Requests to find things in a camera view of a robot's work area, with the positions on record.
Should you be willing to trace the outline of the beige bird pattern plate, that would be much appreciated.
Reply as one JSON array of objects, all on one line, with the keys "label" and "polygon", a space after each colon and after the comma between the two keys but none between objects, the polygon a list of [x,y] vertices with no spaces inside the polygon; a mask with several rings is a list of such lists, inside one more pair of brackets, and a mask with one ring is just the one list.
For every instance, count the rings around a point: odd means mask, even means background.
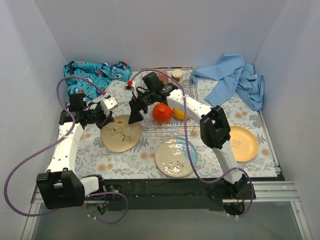
[{"label": "beige bird pattern plate", "polygon": [[114,117],[100,131],[103,145],[111,152],[123,153],[133,148],[141,138],[142,130],[138,122],[129,124],[129,115]]}]

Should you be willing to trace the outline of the plain orange plate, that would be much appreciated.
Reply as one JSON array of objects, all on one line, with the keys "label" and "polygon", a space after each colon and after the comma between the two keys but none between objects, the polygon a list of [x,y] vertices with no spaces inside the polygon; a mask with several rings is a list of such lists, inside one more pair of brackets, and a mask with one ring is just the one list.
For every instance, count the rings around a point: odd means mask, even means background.
[{"label": "plain orange plate", "polygon": [[254,134],[242,126],[230,127],[230,143],[237,162],[248,162],[258,153],[258,141]]}]

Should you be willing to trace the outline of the pink mug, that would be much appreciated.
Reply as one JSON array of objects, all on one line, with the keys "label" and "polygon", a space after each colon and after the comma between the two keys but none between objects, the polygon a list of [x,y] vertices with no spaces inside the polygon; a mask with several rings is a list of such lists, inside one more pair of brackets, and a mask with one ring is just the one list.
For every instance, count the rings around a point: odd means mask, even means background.
[{"label": "pink mug", "polygon": [[168,74],[166,70],[160,70],[160,72],[157,73],[158,78],[163,82],[164,85],[169,83],[169,78],[167,75]]}]

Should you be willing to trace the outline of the steel tumbler cup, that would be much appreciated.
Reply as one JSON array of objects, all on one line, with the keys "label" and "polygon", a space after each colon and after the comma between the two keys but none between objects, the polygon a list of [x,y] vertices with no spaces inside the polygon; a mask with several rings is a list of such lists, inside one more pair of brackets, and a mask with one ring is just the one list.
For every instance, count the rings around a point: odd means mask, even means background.
[{"label": "steel tumbler cup", "polygon": [[171,77],[181,85],[183,84],[184,76],[183,76],[183,71],[180,69],[175,69],[171,73]]}]

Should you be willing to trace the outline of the beige and blue plate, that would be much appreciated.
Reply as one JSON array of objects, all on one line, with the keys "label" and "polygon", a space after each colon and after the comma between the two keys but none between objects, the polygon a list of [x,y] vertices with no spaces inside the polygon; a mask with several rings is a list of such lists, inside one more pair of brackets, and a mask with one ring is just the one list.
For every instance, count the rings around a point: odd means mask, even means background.
[{"label": "beige and blue plate", "polygon": [[166,176],[183,178],[194,172],[185,138],[171,137],[163,140],[156,148],[154,157],[157,168]]}]

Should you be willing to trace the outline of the yellow bowl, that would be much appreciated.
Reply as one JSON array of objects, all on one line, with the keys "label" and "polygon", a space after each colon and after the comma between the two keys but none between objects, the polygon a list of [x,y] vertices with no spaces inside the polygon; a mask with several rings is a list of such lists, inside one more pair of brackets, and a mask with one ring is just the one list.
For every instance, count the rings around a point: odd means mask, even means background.
[{"label": "yellow bowl", "polygon": [[178,120],[184,120],[185,118],[184,112],[175,107],[172,108],[172,115]]}]

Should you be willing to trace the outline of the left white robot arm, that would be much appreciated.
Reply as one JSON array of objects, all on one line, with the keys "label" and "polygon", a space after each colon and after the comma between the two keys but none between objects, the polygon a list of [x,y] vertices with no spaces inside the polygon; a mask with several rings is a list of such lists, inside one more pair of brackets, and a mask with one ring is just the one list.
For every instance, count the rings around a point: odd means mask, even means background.
[{"label": "left white robot arm", "polygon": [[67,108],[60,114],[58,138],[62,141],[53,150],[44,173],[37,175],[36,184],[47,209],[82,206],[91,195],[95,200],[106,196],[103,177],[99,174],[77,177],[75,161],[81,137],[87,125],[102,129],[112,122],[112,110],[118,104],[108,93],[99,102],[87,103],[83,93],[71,94]]}]

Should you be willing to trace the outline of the red orange bowl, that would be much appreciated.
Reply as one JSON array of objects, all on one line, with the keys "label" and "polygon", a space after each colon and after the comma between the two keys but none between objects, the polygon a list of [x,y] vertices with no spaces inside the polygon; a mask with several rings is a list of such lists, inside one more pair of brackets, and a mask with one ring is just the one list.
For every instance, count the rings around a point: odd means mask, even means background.
[{"label": "red orange bowl", "polygon": [[172,109],[164,103],[158,103],[153,107],[152,117],[159,123],[169,121],[172,118],[172,115]]}]

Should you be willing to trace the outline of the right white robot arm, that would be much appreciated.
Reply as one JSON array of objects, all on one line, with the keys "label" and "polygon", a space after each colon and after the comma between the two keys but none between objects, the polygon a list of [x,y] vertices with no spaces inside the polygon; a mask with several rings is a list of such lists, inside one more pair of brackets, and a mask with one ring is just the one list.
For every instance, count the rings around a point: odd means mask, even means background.
[{"label": "right white robot arm", "polygon": [[130,116],[128,123],[134,124],[144,119],[142,113],[148,112],[148,107],[154,103],[164,103],[182,111],[185,117],[190,117],[199,124],[202,142],[213,150],[222,169],[222,176],[216,180],[201,182],[208,185],[222,180],[227,195],[237,199],[245,192],[245,186],[250,181],[248,174],[239,167],[232,151],[231,127],[222,107],[212,107],[202,104],[186,95],[184,87],[174,78],[164,84],[157,76],[158,70],[149,69],[142,80],[146,85],[143,92],[135,90],[129,101]]}]

